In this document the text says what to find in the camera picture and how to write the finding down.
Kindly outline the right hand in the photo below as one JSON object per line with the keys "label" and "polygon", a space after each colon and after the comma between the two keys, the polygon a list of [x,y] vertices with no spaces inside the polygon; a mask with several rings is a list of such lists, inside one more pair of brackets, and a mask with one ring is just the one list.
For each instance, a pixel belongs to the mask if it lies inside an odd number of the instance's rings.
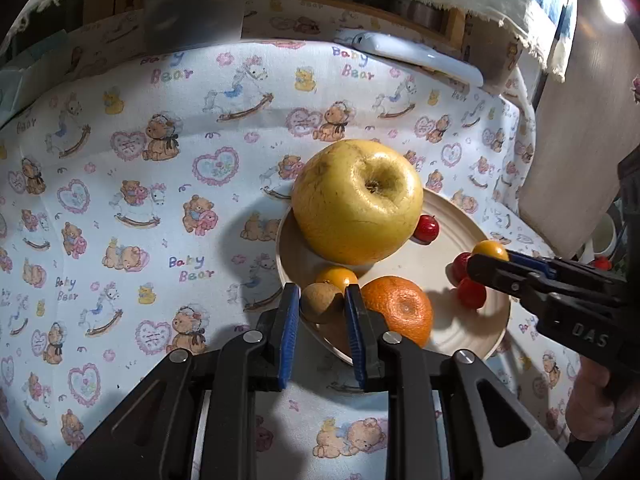
{"label": "right hand", "polygon": [[588,358],[580,358],[580,370],[568,399],[566,422],[577,440],[593,442],[613,428],[615,405],[604,394],[610,371]]}

